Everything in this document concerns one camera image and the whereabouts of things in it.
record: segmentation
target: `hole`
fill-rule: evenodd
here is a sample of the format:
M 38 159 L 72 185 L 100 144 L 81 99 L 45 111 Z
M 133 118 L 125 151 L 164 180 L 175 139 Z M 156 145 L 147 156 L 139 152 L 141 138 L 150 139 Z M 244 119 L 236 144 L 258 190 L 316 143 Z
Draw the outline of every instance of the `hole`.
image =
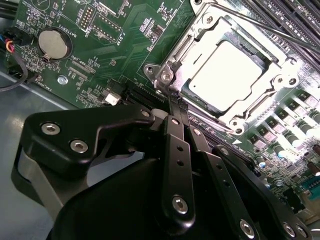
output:
M 227 188 L 230 187 L 230 183 L 228 183 L 226 180 L 223 180 L 223 184 L 224 184 Z
M 47 126 L 46 129 L 51 133 L 56 131 L 56 128 L 54 126 L 52 126 L 52 125 L 51 126 Z
M 291 78 L 290 80 L 289 80 L 289 84 L 290 85 L 295 85 L 297 83 L 297 79 L 295 79 L 295 78 Z
M 84 146 L 82 145 L 82 143 L 76 143 L 74 145 L 77 149 L 84 149 Z
M 178 149 L 180 152 L 184 151 L 184 149 L 181 146 L 176 146 L 176 149 Z
M 180 166 L 183 167 L 185 164 L 181 160 L 177 160 L 176 163 Z
M 178 207 L 180 209 L 183 209 L 184 208 L 184 204 L 181 202 L 181 201 L 176 201 L 176 204 L 178 205 Z
M 246 224 L 244 225 L 244 230 L 247 234 L 251 233 L 251 229 L 249 228 L 249 226 Z
M 150 66 L 149 66 L 146 70 L 147 70 L 148 73 L 150 73 L 150 74 L 154 72 L 154 69 L 153 69 L 152 67 L 150 67 Z

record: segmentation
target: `connector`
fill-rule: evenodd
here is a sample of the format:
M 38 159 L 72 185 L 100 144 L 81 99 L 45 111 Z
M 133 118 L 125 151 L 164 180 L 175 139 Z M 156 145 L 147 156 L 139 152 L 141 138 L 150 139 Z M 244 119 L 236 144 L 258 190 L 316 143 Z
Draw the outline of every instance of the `connector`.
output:
M 25 31 L 17 27 L 9 27 L 3 30 L 1 35 L 5 39 L 10 39 L 13 41 L 13 44 L 24 46 L 31 44 L 34 40 L 34 36 L 26 33 Z

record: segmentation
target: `mounting hole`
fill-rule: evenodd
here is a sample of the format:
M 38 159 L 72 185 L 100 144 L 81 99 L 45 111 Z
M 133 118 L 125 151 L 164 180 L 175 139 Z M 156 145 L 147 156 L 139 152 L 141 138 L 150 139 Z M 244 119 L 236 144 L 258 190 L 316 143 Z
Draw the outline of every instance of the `mounting hole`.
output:
M 295 79 L 295 78 L 291 78 L 290 80 L 289 80 L 289 84 L 290 85 L 295 85 L 297 83 L 297 79 Z
M 236 134 L 241 134 L 242 131 L 243 131 L 243 130 L 242 130 L 241 128 L 238 128 L 237 130 L 235 130 L 235 133 L 236 133 Z
M 183 161 L 181 161 L 180 159 L 176 161 L 176 163 L 180 166 L 183 167 L 185 164 Z
M 152 73 L 154 72 L 154 69 L 153 69 L 151 66 L 149 66 L 149 67 L 146 69 L 146 71 L 148 72 L 148 74 L 152 74 Z
M 230 188 L 230 183 L 227 182 L 226 180 L 223 180 L 223 184 L 224 184 L 227 188 Z
M 176 149 L 178 149 L 180 152 L 184 151 L 184 149 L 181 146 L 176 146 Z

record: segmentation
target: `motherboard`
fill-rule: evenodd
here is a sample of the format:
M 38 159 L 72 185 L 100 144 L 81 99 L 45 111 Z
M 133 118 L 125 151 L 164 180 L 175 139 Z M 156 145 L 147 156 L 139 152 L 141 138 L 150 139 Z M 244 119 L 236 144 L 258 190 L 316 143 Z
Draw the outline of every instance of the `motherboard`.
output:
M 252 160 L 265 185 L 313 222 L 319 55 L 212 3 L 320 46 L 317 0 L 21 0 L 14 26 L 33 42 L 15 49 L 35 84 L 79 108 L 156 108 L 178 92 L 209 142 Z

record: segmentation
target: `dimm slot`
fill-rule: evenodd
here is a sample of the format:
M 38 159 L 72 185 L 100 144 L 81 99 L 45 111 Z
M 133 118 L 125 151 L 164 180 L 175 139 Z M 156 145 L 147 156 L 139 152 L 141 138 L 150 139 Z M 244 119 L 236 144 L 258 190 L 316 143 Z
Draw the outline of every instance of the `dimm slot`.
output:
M 299 8 L 300 4 L 294 4 L 291 0 L 284 0 L 287 6 L 290 6 L 293 11 L 297 13 L 297 18 L 304 22 L 305 25 L 309 26 L 309 30 L 314 32 L 317 36 L 320 36 L 320 22 L 316 18 L 306 13 L 306 11 Z
M 253 0 L 242 0 L 244 6 L 251 10 L 256 18 L 264 23 L 269 24 L 271 27 L 281 30 L 279 24 L 277 24 L 272 18 L 266 14 Z M 287 42 L 287 45 L 304 61 L 309 63 L 315 70 L 320 72 L 320 65 L 310 56 L 307 52 L 295 43 Z
M 292 25 L 299 27 L 300 33 L 315 47 L 320 46 L 320 40 L 315 36 L 309 29 L 300 21 L 295 15 L 295 11 L 291 11 L 283 2 L 280 0 L 273 0 L 272 3 L 284 13 L 285 17 L 290 20 Z

